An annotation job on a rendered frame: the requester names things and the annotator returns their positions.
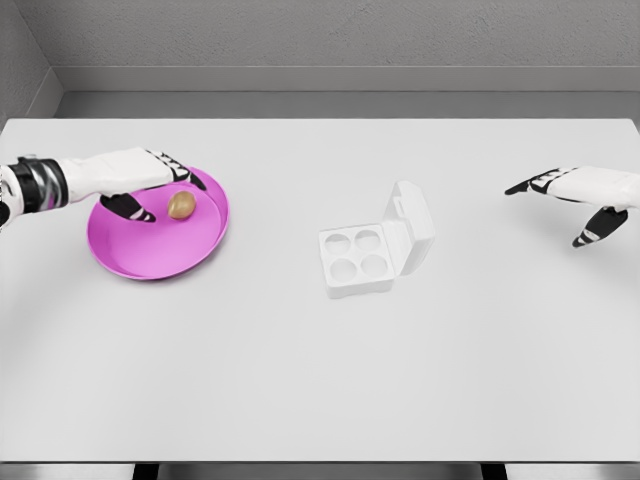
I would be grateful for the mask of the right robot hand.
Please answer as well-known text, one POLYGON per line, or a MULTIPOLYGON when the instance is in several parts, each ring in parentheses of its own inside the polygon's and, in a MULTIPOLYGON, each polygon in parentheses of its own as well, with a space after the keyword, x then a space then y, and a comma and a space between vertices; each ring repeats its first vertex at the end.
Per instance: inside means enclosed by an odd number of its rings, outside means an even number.
POLYGON ((534 175, 504 194, 536 192, 599 207, 572 241, 575 249, 597 243, 622 226, 630 209, 640 211, 640 174, 593 166, 561 167, 534 175))

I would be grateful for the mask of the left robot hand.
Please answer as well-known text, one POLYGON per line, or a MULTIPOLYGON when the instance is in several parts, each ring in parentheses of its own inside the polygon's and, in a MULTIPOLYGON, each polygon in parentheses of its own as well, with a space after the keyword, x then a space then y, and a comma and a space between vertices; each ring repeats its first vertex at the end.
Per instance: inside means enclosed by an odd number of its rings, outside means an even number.
POLYGON ((154 223, 155 215, 145 209, 132 193, 171 183, 188 181, 202 191, 207 187, 189 168, 165 154, 143 148, 110 152, 90 159, 101 205, 111 213, 131 221, 154 223))

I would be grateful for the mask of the brown egg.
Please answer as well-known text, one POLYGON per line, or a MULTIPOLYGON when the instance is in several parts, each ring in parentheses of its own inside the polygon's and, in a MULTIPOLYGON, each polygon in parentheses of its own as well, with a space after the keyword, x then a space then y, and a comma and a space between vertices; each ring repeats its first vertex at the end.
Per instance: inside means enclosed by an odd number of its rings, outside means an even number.
POLYGON ((196 197, 190 191, 178 191, 168 201, 167 214, 174 220, 186 220, 195 211, 196 197))

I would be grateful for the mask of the white egg box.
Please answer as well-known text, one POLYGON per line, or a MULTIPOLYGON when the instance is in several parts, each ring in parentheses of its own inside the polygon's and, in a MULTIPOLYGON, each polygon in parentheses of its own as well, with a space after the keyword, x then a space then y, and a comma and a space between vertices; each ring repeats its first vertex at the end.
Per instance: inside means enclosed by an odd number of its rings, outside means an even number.
POLYGON ((436 238, 422 189, 394 184, 379 223, 322 230, 319 254, 328 297, 382 293, 424 262, 436 238))

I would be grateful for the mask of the pink round plate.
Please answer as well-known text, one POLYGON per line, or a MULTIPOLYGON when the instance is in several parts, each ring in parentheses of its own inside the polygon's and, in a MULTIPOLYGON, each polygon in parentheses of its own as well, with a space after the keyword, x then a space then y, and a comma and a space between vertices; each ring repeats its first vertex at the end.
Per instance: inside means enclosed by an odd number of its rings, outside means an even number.
POLYGON ((188 181, 132 197, 154 213, 154 223, 125 220, 96 203, 87 223, 88 246, 101 266, 125 278, 156 280, 179 275, 205 260, 222 241, 229 222, 229 201, 222 186, 208 173, 192 172, 206 186, 204 191, 188 181), (195 210, 185 220, 168 216, 170 198, 189 191, 195 210))

